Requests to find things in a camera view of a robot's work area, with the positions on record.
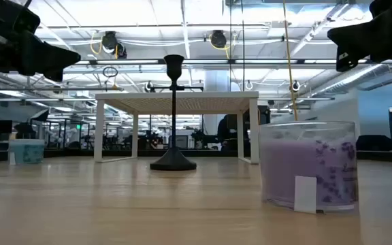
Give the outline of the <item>blue candle jar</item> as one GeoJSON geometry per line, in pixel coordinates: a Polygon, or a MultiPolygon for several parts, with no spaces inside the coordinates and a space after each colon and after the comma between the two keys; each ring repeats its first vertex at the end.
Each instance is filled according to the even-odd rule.
{"type": "Polygon", "coordinates": [[[14,139],[9,141],[8,162],[10,165],[39,164],[44,159],[44,140],[14,139]]]}

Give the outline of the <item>purple candle jar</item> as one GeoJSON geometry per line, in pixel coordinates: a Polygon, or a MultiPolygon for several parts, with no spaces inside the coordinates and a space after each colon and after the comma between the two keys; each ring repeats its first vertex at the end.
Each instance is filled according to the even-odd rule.
{"type": "Polygon", "coordinates": [[[296,212],[354,210],[359,200],[353,122],[263,125],[259,134],[262,199],[296,212]]]}

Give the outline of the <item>black candlestick holder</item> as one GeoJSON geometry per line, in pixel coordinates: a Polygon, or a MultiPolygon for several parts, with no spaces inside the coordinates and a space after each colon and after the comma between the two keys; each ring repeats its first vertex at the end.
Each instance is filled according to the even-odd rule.
{"type": "Polygon", "coordinates": [[[171,146],[167,152],[157,161],[150,164],[151,170],[156,171],[191,171],[197,169],[197,164],[188,160],[176,146],[176,95],[178,90],[184,90],[185,86],[178,86],[178,78],[182,75],[184,57],[178,54],[165,56],[166,73],[171,80],[169,87],[171,96],[171,146]]]}

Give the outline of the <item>black studio softbox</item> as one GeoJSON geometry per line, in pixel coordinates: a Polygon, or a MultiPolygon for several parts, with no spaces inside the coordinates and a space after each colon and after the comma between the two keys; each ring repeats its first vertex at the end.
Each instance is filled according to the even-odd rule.
{"type": "Polygon", "coordinates": [[[28,122],[22,122],[17,124],[15,127],[17,134],[35,134],[35,130],[33,129],[32,125],[28,122]]]}
{"type": "Polygon", "coordinates": [[[29,121],[30,121],[30,123],[33,121],[46,122],[49,117],[49,113],[50,113],[49,109],[42,110],[42,111],[32,115],[32,117],[30,117],[29,121]]]}

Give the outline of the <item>black office chair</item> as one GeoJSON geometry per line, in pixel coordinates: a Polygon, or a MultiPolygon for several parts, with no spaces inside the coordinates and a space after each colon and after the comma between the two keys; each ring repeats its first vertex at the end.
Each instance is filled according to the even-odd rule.
{"type": "Polygon", "coordinates": [[[360,135],[356,148],[362,151],[392,151],[392,141],[385,135],[360,135]]]}

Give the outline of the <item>white perforated shelf riser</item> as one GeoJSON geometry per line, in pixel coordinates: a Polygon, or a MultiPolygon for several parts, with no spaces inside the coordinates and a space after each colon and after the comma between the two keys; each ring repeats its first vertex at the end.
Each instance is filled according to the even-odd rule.
{"type": "MultiPolygon", "coordinates": [[[[259,160],[259,111],[257,91],[245,92],[179,92],[176,95],[176,113],[184,115],[235,114],[238,127],[238,159],[258,164],[259,160]],[[250,116],[250,158],[244,156],[243,115],[250,116]]],[[[95,120],[94,160],[103,163],[102,144],[105,125],[105,105],[133,116],[133,143],[131,158],[138,156],[137,132],[140,115],[172,114],[171,93],[97,93],[97,111],[95,120]]]]}

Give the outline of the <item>person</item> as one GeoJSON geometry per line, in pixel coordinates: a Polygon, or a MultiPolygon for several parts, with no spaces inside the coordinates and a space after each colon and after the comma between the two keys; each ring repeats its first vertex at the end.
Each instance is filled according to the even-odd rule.
{"type": "Polygon", "coordinates": [[[218,123],[217,138],[221,143],[222,152],[238,150],[236,122],[237,116],[235,114],[227,114],[218,123]]]}

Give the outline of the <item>black aluminium table frame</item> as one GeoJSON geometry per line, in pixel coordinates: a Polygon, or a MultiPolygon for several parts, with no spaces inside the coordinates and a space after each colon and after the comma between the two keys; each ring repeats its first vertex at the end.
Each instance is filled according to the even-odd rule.
{"type": "MultiPolygon", "coordinates": [[[[166,150],[139,150],[139,157],[161,157],[166,150]]],[[[44,157],[92,157],[92,150],[64,149],[64,150],[45,150],[44,157]]],[[[104,157],[130,157],[130,150],[104,150],[104,157]]],[[[236,157],[237,152],[221,152],[215,150],[183,150],[186,157],[236,157]]],[[[387,161],[392,162],[392,152],[379,151],[357,151],[358,160],[387,161]]],[[[0,150],[0,161],[8,160],[7,151],[0,150]]]]}

